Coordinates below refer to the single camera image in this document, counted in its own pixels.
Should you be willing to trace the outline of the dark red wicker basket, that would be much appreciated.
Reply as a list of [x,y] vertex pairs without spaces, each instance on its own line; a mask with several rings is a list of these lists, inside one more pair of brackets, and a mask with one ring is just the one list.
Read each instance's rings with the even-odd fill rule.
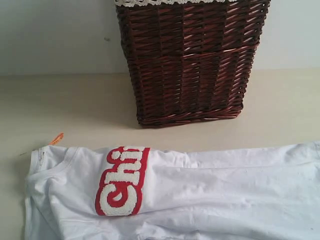
[[138,123],[236,118],[269,7],[268,0],[116,6]]

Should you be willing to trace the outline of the white t-shirt red logo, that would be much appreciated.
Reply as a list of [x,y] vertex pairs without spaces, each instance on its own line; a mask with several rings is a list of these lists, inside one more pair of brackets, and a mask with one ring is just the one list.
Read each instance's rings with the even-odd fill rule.
[[208,152],[46,145],[27,240],[317,240],[320,144]]

